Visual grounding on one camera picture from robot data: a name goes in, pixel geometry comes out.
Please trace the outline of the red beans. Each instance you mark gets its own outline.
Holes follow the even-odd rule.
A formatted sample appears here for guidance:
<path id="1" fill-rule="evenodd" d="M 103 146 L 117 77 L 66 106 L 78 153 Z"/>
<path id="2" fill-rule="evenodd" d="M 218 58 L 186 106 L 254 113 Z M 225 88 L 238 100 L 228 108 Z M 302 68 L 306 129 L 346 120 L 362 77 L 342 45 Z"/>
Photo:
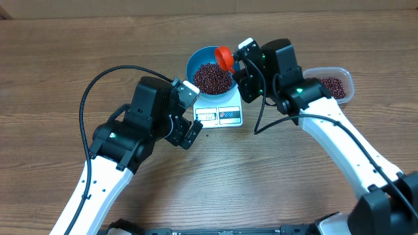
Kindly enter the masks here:
<path id="1" fill-rule="evenodd" d="M 193 84 L 201 93 L 220 95 L 230 90 L 233 79 L 230 72 L 222 70 L 217 63 L 205 63 L 194 73 Z"/>

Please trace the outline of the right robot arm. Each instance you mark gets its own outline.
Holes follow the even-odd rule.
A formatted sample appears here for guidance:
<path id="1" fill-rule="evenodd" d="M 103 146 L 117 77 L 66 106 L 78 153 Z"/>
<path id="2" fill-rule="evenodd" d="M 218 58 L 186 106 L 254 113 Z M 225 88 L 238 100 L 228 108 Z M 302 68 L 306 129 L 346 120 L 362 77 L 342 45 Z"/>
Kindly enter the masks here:
<path id="1" fill-rule="evenodd" d="M 306 78 L 288 39 L 259 46 L 246 39 L 235 52 L 217 51 L 234 70 L 242 99 L 271 99 L 284 121 L 310 134 L 346 177 L 357 198 L 352 212 L 333 213 L 305 228 L 307 234 L 416 234 L 417 174 L 405 174 L 386 160 L 346 118 L 317 78 Z"/>

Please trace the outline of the red measuring scoop blue handle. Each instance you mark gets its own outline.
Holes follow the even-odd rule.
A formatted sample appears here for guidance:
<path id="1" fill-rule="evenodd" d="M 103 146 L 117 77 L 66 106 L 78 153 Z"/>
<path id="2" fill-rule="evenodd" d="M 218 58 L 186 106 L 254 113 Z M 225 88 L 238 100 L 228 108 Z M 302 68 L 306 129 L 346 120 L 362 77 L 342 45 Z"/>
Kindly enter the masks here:
<path id="1" fill-rule="evenodd" d="M 215 59 L 219 65 L 219 67 L 223 71 L 229 71 L 232 74 L 235 73 L 233 69 L 234 65 L 234 57 L 233 53 L 228 49 L 226 46 L 219 46 L 214 50 Z"/>

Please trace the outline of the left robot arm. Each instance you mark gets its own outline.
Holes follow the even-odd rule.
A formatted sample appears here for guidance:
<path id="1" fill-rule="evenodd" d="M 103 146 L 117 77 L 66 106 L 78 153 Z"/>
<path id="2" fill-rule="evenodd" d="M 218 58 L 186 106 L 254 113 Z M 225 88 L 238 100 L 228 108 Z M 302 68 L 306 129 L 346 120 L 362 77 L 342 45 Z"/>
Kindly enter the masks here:
<path id="1" fill-rule="evenodd" d="M 96 234 L 107 213 L 139 166 L 165 139 L 189 149 L 202 123 L 184 112 L 200 95 L 188 81 L 143 76 L 132 101 L 119 107 L 93 133 L 78 185 L 54 225 L 52 234 Z"/>

